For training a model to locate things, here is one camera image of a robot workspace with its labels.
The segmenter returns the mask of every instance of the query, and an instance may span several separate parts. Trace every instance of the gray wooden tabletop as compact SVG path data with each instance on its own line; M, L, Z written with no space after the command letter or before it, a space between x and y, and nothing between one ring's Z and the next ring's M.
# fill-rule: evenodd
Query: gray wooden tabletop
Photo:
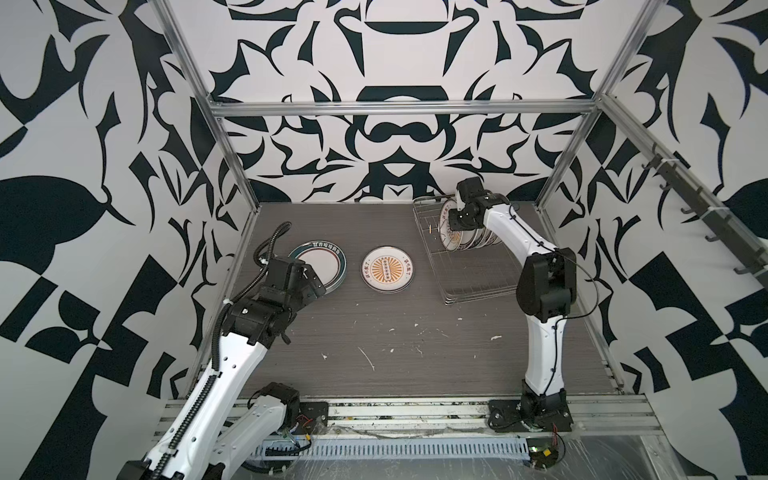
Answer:
M531 205L520 215L539 233ZM293 222L275 253L310 240L342 248L344 283L302 310L245 385L249 396L281 382L303 396L493 396L520 393L528 363L528 330L514 295L446 306L407 204L264 204L236 281L258 272L250 252L281 222ZM364 284L360 263L373 248L411 256L414 278L399 293ZM569 393L613 392L584 320L565 327L563 377Z

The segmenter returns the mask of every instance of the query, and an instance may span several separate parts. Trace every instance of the dish rack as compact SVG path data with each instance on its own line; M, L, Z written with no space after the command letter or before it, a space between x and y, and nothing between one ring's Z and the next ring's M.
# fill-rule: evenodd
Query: dish rack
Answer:
M446 305L509 295L517 290L520 263L503 243L448 252L440 240L442 204L453 195L418 197L413 201L416 226Z

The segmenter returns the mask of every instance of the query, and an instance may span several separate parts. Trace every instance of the black and white wallpaper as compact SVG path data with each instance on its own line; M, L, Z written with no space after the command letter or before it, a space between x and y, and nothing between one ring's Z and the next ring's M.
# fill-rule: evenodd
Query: black and white wallpaper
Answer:
M217 101L591 96L637 0L172 0ZM413 92L409 87L418 86Z
M115 478L249 214L146 0L0 6L3 478Z
M323 115L228 118L224 127L262 201L409 202L451 194L475 175L535 200L578 117Z
M616 90L758 236L768 237L768 5L670 0ZM605 116L547 207L600 293L593 320L700 474L768 475L768 293ZM592 283L580 275L587 308Z

